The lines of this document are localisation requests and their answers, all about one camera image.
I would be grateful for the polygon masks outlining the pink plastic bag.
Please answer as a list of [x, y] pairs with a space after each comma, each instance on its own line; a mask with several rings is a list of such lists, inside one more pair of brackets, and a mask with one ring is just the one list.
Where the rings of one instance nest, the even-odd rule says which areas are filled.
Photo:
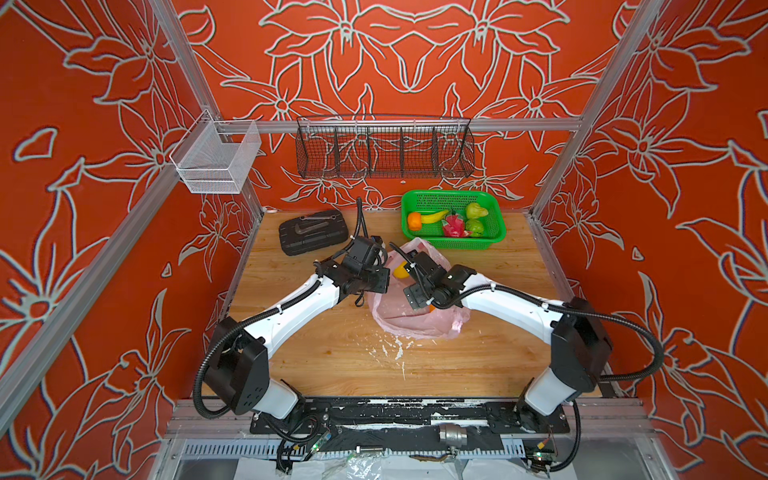
[[414, 238], [391, 252], [385, 264], [390, 269], [388, 291], [384, 294], [367, 293], [365, 300], [377, 324], [386, 332], [396, 336], [415, 339], [452, 339], [457, 337], [465, 323], [470, 320], [467, 309], [453, 306], [436, 309], [429, 306], [414, 310], [405, 298], [403, 290], [414, 284], [407, 279], [396, 279], [393, 271], [407, 261], [411, 251], [426, 252], [446, 270], [451, 268], [447, 258], [428, 241]]

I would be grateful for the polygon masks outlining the pink dragon fruit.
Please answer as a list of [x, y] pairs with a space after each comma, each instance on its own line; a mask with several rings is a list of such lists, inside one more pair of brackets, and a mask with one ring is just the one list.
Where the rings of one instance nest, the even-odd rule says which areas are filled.
[[443, 235], [447, 238], [466, 238], [469, 233], [465, 231], [465, 220], [459, 214], [447, 215], [442, 221]]

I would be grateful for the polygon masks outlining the orange fruit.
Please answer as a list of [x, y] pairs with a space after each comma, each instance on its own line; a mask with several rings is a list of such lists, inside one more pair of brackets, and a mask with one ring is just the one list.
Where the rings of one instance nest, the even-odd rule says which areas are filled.
[[420, 231], [423, 228], [423, 216], [420, 212], [410, 212], [406, 221], [408, 229], [412, 232]]

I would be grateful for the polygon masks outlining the green round fruit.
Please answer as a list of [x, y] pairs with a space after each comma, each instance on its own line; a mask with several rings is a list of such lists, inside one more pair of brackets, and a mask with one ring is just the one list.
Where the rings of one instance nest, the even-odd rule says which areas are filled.
[[468, 219], [465, 222], [465, 231], [468, 232], [469, 236], [472, 238], [482, 238], [485, 234], [485, 227], [479, 218]]

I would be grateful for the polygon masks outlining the yellow green fruit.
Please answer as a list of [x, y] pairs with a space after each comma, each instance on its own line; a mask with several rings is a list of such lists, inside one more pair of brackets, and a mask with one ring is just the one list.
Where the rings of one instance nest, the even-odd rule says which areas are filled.
[[483, 218], [489, 215], [489, 211], [477, 202], [472, 202], [465, 207], [465, 215], [468, 220]]

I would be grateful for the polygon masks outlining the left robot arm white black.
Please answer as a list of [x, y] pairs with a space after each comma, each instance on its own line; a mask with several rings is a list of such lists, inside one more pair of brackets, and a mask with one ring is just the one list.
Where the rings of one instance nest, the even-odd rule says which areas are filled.
[[340, 265], [312, 274], [299, 288], [270, 309], [216, 334], [198, 368], [192, 400], [197, 413], [217, 419], [227, 412], [250, 411], [286, 420], [300, 394], [270, 375], [270, 359], [293, 334], [343, 299], [364, 292], [385, 293], [390, 270], [378, 267], [354, 275]]

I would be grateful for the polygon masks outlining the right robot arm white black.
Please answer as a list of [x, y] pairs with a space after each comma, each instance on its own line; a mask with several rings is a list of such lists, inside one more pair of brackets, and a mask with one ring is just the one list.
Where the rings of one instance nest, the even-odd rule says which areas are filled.
[[[464, 265], [445, 269], [427, 253], [415, 250], [405, 254], [404, 269], [414, 280], [404, 289], [412, 308], [479, 311], [527, 331], [550, 347], [549, 366], [526, 385], [514, 407], [515, 420], [525, 432], [546, 429], [561, 404], [601, 382], [644, 379], [663, 365], [664, 348], [649, 329], [620, 316], [597, 313], [582, 298], [560, 302], [534, 296]], [[606, 374], [604, 367], [613, 351], [606, 322], [643, 338], [653, 352], [650, 364], [630, 373]]]

